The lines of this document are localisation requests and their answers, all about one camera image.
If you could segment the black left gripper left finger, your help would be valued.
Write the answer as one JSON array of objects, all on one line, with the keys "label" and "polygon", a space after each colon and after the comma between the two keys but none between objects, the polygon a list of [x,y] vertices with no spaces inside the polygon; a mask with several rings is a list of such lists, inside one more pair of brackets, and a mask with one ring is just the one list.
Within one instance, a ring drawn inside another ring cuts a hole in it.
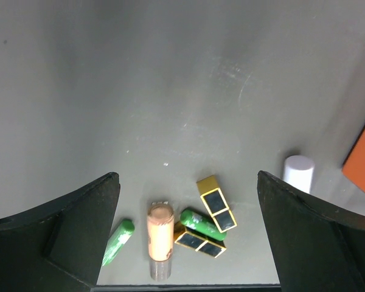
[{"label": "black left gripper left finger", "polygon": [[119,175],[110,172],[0,219],[0,291],[91,291],[119,194]]}]

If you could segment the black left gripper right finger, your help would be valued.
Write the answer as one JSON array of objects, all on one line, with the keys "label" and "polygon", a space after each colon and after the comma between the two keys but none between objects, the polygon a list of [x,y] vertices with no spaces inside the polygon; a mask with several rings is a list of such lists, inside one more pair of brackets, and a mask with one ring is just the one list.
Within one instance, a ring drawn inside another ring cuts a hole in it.
[{"label": "black left gripper right finger", "polygon": [[282,291],[365,291],[365,216],[264,171],[257,193]]}]

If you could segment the white cap mint tube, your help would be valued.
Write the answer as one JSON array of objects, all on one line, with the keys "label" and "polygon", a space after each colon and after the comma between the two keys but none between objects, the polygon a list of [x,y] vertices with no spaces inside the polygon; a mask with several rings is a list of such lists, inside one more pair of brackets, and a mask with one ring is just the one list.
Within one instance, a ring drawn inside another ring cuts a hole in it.
[{"label": "white cap mint tube", "polygon": [[310,193],[314,169],[312,159],[302,155],[289,156],[284,162],[282,179],[289,185]]}]

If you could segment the peach foundation tube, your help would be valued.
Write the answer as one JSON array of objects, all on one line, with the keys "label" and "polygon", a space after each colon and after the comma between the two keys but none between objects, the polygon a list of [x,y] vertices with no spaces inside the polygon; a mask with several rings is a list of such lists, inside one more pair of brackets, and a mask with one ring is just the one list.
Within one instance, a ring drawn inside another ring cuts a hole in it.
[{"label": "peach foundation tube", "polygon": [[155,281],[170,277],[173,255],[175,214],[167,202],[153,203],[147,211],[150,276]]}]

